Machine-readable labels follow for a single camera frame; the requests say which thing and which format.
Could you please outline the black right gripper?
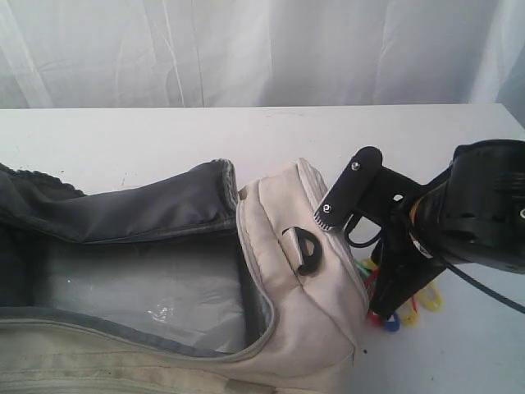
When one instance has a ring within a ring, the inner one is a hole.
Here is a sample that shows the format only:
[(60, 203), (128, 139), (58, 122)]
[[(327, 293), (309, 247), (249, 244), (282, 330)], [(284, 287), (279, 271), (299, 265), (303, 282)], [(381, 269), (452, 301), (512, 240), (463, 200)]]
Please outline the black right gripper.
[(382, 229), (372, 252), (379, 266), (375, 297), (382, 306), (391, 296), (409, 298), (444, 271), (428, 249), (434, 240), (443, 208), (443, 196), (429, 193), (407, 204), (395, 201), (390, 225)]

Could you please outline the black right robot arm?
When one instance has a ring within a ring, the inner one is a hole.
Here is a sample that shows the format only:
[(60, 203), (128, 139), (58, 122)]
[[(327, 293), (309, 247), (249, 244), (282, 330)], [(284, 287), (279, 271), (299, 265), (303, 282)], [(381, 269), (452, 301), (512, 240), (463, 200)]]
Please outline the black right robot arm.
[(459, 269), (476, 263), (524, 272), (524, 143), (485, 140), (460, 145), (442, 178), (393, 208), (381, 241), (370, 310), (389, 318), (449, 269), (518, 312), (522, 305)]

